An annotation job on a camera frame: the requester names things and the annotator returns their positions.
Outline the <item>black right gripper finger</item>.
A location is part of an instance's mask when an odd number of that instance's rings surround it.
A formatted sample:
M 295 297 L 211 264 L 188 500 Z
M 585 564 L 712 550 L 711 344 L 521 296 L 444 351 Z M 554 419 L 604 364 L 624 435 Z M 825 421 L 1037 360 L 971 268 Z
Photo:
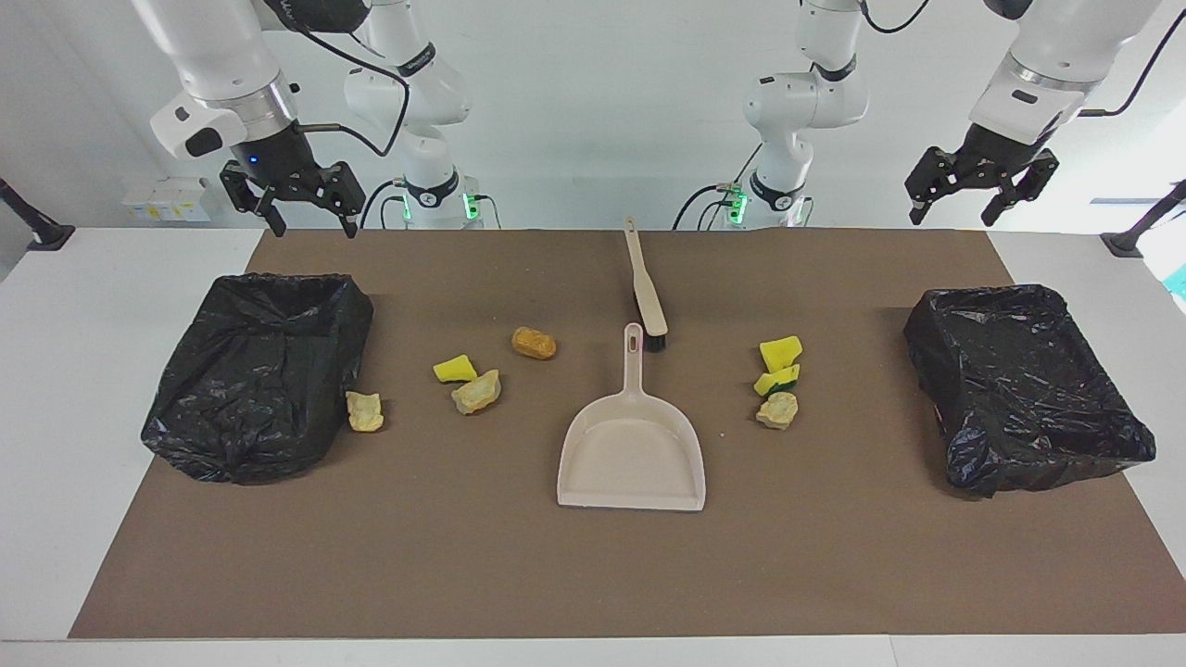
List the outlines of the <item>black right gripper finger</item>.
M 283 237 L 283 233 L 287 231 L 287 224 L 283 222 L 283 215 L 272 203 L 274 201 L 274 189 L 267 186 L 264 193 L 254 193 L 248 173 L 246 173 L 246 169 L 237 160 L 228 160 L 224 164 L 219 172 L 219 182 L 230 203 L 232 203 L 232 207 L 238 212 L 251 214 L 259 217 L 259 220 L 263 220 L 267 227 L 270 228 L 272 235 L 278 239 Z
M 366 193 L 359 178 L 345 161 L 334 163 L 319 170 L 319 208 L 334 214 L 347 239 L 361 231 L 359 215 L 366 203 Z

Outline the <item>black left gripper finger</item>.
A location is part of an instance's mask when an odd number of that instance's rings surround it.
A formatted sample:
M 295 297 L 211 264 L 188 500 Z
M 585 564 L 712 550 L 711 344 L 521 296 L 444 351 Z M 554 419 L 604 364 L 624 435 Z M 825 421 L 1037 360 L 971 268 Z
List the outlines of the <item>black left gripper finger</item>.
M 912 204 L 908 220 L 913 225 L 924 222 L 935 202 L 961 190 L 958 158 L 958 152 L 931 146 L 916 163 L 916 169 L 911 169 L 905 179 L 905 189 Z
M 987 182 L 997 193 L 991 196 L 990 203 L 984 208 L 982 223 L 991 227 L 1009 208 L 1020 202 L 1035 201 L 1059 166 L 1058 157 L 1050 148 L 1042 148 L 1033 159 L 1016 169 L 986 163 L 983 170 Z

